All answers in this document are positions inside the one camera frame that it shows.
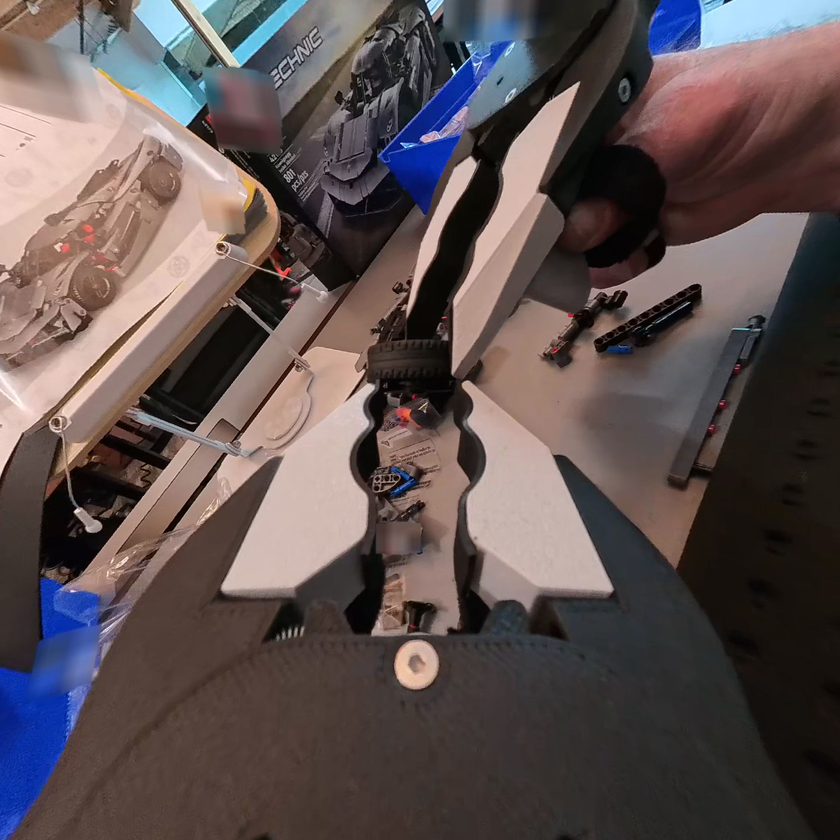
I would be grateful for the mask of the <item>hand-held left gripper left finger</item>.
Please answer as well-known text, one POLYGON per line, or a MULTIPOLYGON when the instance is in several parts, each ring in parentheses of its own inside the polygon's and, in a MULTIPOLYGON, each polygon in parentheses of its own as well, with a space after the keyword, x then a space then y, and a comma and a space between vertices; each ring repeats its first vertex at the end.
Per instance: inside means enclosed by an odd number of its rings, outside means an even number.
POLYGON ((363 385, 247 482, 243 490, 266 488, 242 516, 222 599, 288 606, 306 628, 330 606, 336 627, 370 630, 376 503, 366 481, 379 464, 383 406, 381 387, 363 385))

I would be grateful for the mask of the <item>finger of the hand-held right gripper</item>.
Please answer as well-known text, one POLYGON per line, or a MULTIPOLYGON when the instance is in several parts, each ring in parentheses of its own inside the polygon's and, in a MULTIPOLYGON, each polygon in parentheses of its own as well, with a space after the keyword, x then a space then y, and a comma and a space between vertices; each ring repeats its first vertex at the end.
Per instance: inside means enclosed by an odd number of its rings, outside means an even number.
POLYGON ((475 132, 464 132, 437 184, 417 254, 408 301, 410 340, 454 338, 455 293, 500 194, 500 165, 481 150, 475 132))
POLYGON ((458 380, 480 360, 562 232, 564 216, 540 186, 574 137, 564 125, 579 87, 544 104, 501 164, 499 197, 451 307, 451 373, 458 380))

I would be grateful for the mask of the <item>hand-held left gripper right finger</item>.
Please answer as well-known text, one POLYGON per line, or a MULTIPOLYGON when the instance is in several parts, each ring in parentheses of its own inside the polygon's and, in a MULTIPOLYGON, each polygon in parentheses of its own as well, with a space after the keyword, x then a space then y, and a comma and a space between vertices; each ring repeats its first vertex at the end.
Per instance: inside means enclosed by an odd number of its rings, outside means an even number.
POLYGON ((605 601, 611 581, 557 458, 477 385, 456 386, 453 565, 459 631, 516 602, 529 617, 552 599, 605 601))

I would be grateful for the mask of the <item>black rubber toy tire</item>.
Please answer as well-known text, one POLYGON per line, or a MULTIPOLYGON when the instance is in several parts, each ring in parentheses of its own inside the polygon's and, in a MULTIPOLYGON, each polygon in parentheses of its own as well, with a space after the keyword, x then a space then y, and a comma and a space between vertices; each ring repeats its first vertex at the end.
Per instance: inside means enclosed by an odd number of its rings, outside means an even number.
POLYGON ((448 342, 441 339, 381 341, 367 350, 366 381, 372 384, 416 388, 448 382, 451 375, 448 342))

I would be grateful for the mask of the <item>black toy set box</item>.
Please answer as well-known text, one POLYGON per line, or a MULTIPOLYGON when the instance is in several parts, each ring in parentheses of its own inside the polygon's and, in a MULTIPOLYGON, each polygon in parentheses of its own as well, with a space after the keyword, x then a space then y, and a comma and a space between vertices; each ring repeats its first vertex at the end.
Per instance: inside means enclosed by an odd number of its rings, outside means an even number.
POLYGON ((260 30, 237 60, 273 84, 282 145, 227 156, 272 195, 283 252, 333 290, 413 207, 381 154, 452 68, 426 2, 285 2, 260 30))

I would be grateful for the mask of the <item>person's right hand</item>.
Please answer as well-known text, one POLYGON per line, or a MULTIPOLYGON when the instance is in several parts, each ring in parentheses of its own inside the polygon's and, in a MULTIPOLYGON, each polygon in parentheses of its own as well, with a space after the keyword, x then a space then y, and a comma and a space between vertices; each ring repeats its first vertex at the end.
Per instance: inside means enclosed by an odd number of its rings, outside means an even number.
POLYGON ((665 178, 664 247, 762 214, 838 215, 839 23, 656 57, 606 142, 665 178))

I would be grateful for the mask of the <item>small blue bin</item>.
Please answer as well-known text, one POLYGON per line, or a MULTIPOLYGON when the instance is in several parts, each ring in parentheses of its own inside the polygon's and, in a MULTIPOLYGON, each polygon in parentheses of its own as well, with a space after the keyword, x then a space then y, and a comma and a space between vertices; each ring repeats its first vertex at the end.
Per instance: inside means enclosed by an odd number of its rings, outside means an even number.
POLYGON ((470 100, 510 47, 510 41, 479 45, 477 52, 379 153, 381 162, 424 214, 466 127, 470 100))

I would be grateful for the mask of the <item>toy car chassis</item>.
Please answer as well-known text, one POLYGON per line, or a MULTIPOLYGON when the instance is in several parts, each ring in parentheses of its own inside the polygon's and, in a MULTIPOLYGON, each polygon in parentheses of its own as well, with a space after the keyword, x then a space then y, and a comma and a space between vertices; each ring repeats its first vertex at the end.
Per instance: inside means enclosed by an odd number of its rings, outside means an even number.
POLYGON ((395 289, 402 295, 373 330, 374 343, 388 340, 440 339, 448 342, 451 379, 444 383, 421 385, 416 388, 370 383, 374 390, 365 410, 376 420, 382 420, 389 396, 426 397, 432 408, 443 416, 457 417, 465 409, 463 381, 473 381, 481 371, 476 362, 467 374, 454 373, 453 338, 455 336, 451 285, 417 280, 411 286, 399 283, 395 289))

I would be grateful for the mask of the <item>toy axle assembly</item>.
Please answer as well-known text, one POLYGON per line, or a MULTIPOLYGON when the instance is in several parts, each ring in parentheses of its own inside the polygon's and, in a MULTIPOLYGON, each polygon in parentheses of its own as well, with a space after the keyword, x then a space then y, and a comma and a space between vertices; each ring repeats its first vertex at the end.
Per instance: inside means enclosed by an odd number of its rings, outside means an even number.
POLYGON ((581 334, 592 328, 603 312, 621 308, 627 299, 627 291, 613 293, 600 291, 588 300, 583 308, 570 315, 570 321, 563 331, 543 349, 540 358, 564 368, 572 362, 574 343, 581 334))

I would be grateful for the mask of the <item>black toy beam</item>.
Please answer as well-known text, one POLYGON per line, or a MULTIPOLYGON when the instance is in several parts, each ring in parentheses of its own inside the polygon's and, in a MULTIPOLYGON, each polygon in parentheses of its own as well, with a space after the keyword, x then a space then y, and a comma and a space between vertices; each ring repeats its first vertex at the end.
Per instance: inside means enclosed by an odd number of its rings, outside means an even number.
POLYGON ((649 343, 671 324, 688 317, 701 299, 702 285, 691 284, 594 339, 594 350, 603 354, 619 345, 649 343))

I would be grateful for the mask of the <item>long grey toy bar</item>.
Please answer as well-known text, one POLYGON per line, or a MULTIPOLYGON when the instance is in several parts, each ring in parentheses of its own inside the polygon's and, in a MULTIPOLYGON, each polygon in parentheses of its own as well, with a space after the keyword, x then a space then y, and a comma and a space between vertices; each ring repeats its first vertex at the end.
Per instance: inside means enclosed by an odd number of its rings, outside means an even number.
POLYGON ((698 466, 700 452, 708 438, 716 433, 718 415, 728 403, 730 384, 749 365, 766 322, 765 316, 756 315, 745 326, 730 331, 668 469, 666 480, 669 486, 683 490, 695 473, 705 471, 698 466))

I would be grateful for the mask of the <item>white folding book stand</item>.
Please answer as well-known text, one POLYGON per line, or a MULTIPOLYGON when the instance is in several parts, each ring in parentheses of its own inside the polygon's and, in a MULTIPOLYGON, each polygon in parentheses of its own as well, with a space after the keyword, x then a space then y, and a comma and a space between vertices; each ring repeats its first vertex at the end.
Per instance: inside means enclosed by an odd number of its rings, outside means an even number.
MULTIPOLYGON (((192 285, 182 283, 137 325, 127 331, 81 379, 49 417, 47 445, 50 460, 46 478, 37 492, 43 499, 61 480, 71 491, 70 472, 82 465, 112 426, 140 396, 196 340, 199 333, 226 305, 240 311, 236 292, 252 277, 279 240, 280 216, 267 189, 238 171, 241 181, 260 195, 266 215, 240 246, 226 241, 203 260, 203 274, 192 285)), ((343 295, 350 289, 321 289, 307 279, 290 312, 270 331, 255 358, 219 396, 203 428, 219 416, 229 426, 245 429, 258 406, 290 366, 314 341, 343 295)))

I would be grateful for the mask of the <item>black board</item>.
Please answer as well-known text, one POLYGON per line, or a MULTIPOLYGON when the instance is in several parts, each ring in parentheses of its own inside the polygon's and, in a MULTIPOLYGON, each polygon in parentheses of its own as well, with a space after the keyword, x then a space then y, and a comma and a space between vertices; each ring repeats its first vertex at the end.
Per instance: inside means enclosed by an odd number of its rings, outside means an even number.
POLYGON ((47 425, 21 436, 1 481, 1 666, 28 673, 42 638, 43 507, 59 439, 47 425))

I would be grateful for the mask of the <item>instruction booklet with car picture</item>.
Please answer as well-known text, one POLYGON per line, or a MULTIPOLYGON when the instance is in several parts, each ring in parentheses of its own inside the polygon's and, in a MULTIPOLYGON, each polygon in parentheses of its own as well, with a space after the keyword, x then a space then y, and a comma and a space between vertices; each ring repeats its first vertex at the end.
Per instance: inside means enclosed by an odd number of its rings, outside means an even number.
POLYGON ((79 376, 244 233, 234 165, 100 71, 2 77, 2 383, 36 402, 79 376))

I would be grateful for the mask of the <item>large blue bin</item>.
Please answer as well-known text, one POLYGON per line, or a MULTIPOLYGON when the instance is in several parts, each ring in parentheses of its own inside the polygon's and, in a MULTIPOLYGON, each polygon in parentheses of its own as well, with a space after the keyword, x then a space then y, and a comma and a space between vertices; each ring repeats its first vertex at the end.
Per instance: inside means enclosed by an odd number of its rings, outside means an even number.
POLYGON ((89 684, 31 697, 30 674, 1 668, 1 838, 9 838, 65 747, 89 684))

